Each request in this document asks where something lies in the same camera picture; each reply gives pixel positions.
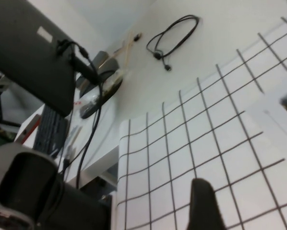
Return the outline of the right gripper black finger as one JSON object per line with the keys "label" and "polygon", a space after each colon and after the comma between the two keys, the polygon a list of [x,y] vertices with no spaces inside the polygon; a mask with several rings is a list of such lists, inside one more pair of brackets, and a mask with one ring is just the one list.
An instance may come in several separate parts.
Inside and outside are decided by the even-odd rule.
{"label": "right gripper black finger", "polygon": [[196,178],[191,182],[189,230],[225,230],[225,224],[211,184]]}

